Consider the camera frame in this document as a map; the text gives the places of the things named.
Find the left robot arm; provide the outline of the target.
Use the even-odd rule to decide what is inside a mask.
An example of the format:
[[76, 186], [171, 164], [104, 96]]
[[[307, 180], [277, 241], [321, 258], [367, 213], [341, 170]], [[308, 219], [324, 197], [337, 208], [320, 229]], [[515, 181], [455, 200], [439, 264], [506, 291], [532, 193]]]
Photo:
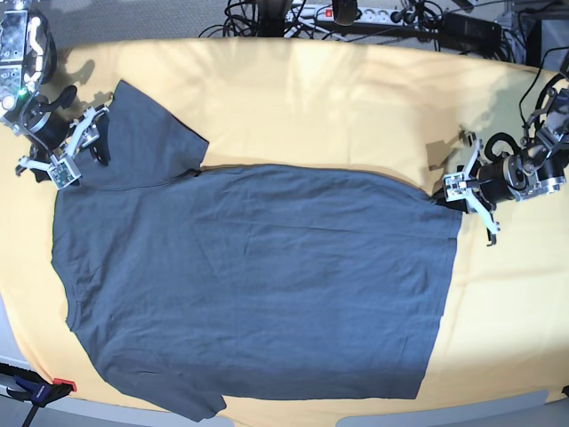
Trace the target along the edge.
[[443, 178], [447, 207], [477, 214], [488, 245], [496, 244], [500, 224], [493, 218], [497, 205], [553, 194], [566, 184], [568, 166], [568, 88], [556, 88], [568, 76], [559, 72], [543, 87], [534, 111], [523, 117], [523, 136], [516, 141], [496, 133], [481, 141], [466, 133], [469, 157], [465, 165]]

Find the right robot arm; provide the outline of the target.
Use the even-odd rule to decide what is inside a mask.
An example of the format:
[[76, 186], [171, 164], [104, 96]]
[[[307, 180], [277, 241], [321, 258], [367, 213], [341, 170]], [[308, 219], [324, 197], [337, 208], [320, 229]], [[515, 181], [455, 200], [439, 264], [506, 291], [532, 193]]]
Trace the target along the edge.
[[31, 171], [36, 181], [56, 189], [75, 185], [81, 173], [75, 157], [87, 150], [103, 166], [108, 152], [109, 108], [102, 104], [67, 120], [59, 111], [76, 99], [69, 85], [50, 101], [40, 93], [57, 68], [57, 52], [47, 18], [30, 1], [6, 1], [1, 19], [1, 123], [31, 143], [15, 173]]

